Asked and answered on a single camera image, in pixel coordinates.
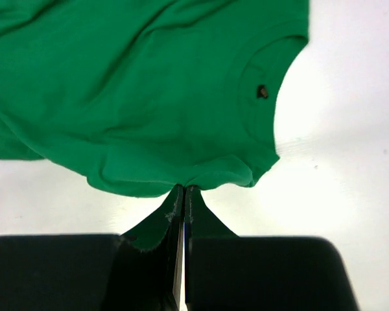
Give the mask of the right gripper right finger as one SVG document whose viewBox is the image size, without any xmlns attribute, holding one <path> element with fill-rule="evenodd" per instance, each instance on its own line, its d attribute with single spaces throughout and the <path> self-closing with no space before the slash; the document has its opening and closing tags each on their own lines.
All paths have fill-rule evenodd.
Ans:
<svg viewBox="0 0 389 311">
<path fill-rule="evenodd" d="M 337 248 L 315 236 L 238 236 L 185 190 L 189 310 L 357 310 Z"/>
</svg>

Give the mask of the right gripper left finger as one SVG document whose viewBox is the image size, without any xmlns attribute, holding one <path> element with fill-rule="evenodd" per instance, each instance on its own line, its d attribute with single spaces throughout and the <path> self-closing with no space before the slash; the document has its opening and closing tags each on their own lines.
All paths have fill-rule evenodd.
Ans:
<svg viewBox="0 0 389 311">
<path fill-rule="evenodd" d="M 177 310 L 184 195 L 121 235 L 1 235 L 0 310 Z"/>
</svg>

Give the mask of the green t-shirt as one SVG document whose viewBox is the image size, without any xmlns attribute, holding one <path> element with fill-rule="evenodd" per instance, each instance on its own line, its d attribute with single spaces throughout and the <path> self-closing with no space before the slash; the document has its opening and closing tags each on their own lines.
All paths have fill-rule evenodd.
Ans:
<svg viewBox="0 0 389 311">
<path fill-rule="evenodd" d="M 0 160 L 138 198 L 253 187 L 308 1 L 0 1 Z"/>
</svg>

